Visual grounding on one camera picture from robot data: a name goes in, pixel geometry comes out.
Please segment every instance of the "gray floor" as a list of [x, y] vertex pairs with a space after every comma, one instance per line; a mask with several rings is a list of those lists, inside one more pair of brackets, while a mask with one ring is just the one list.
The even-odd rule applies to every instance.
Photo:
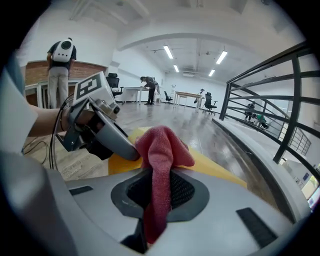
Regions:
[[[120, 107], [117, 123], [126, 133], [130, 134], [137, 127], [168, 126], [186, 144], [247, 182], [250, 191], [277, 208], [271, 191], [257, 168], [246, 153], [212, 122], [213, 115], [201, 111], [197, 113], [191, 107], [173, 108], [172, 104], [166, 103], [153, 106], [126, 103]], [[50, 136], [37, 138], [25, 151], [39, 141], [45, 141], [49, 145]], [[42, 162], [46, 156], [44, 143], [27, 155]], [[101, 161], [85, 149], [67, 152], [57, 141], [56, 157], [59, 171], [65, 180], [108, 175], [107, 160]], [[48, 159], [44, 166], [49, 167]]]

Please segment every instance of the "pink towel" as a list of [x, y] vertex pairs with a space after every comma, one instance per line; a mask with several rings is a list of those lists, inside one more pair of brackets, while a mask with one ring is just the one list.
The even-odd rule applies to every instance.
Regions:
[[150, 128], [135, 142], [143, 158], [142, 168], [152, 167], [151, 202], [144, 211], [144, 233], [153, 244], [166, 228], [171, 210], [170, 169], [172, 166], [193, 166], [195, 161], [175, 133], [166, 126]]

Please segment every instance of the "white backpack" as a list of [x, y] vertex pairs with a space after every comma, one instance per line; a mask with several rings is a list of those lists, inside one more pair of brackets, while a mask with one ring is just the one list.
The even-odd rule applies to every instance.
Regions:
[[62, 40], [53, 52], [52, 60], [55, 62], [68, 62], [70, 61], [74, 43], [70, 39]]

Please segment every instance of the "gray pants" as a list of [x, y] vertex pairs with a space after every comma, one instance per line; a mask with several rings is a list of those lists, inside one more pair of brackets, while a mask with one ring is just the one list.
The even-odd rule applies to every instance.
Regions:
[[69, 93], [69, 71], [64, 66], [54, 66], [49, 70], [48, 76], [48, 106], [57, 108], [57, 88], [59, 88], [60, 105], [64, 103]]

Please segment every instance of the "black mesh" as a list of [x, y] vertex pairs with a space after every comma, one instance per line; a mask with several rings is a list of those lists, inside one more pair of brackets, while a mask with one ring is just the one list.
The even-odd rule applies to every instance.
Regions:
[[[187, 201], [195, 194], [194, 186], [180, 177], [170, 172], [171, 208], [175, 209]], [[127, 196], [137, 205], [145, 209], [151, 201], [152, 192], [152, 171], [129, 185]]]
[[128, 186], [126, 195], [137, 205], [146, 209], [151, 201], [151, 191], [152, 171], [148, 171], [143, 177]]
[[61, 47], [62, 47], [62, 49], [67, 50], [71, 47], [71, 42], [64, 41], [64, 42], [62, 42]]
[[195, 194], [194, 186], [174, 172], [170, 172], [171, 208], [188, 202]]

